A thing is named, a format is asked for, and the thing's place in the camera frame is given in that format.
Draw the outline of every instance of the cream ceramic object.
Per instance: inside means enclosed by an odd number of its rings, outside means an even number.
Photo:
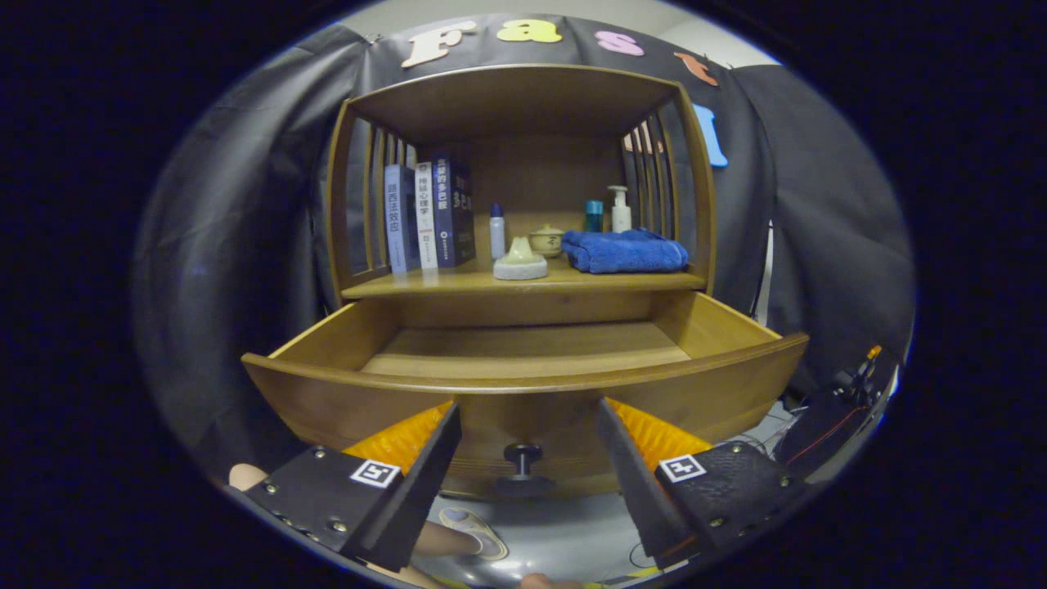
[[[555,257],[563,251],[562,239],[562,230],[553,228],[549,226],[549,223],[545,223],[540,229],[531,231],[529,241],[532,251],[541,253],[547,257]]]

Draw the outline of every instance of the open drawer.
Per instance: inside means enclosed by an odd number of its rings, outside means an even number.
[[[716,443],[756,426],[807,344],[691,290],[364,299],[243,362],[311,444],[346,448],[446,401],[463,437],[443,492],[493,495],[514,443],[560,496],[618,490],[596,432],[610,397]]]

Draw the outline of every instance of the folded towel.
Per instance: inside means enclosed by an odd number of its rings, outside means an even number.
[[[569,230],[561,240],[571,265],[583,272],[675,272],[687,267],[687,249],[647,229],[622,232]]]

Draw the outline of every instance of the blue bottle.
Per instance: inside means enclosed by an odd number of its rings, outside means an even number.
[[[585,201],[585,230],[589,232],[603,231],[603,201]]]

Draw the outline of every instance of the white bottle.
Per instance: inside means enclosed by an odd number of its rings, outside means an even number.
[[[607,186],[615,191],[615,206],[610,209],[610,230],[622,232],[632,228],[632,209],[625,205],[625,186]]]
[[[506,254],[506,218],[498,203],[491,205],[491,258]]]

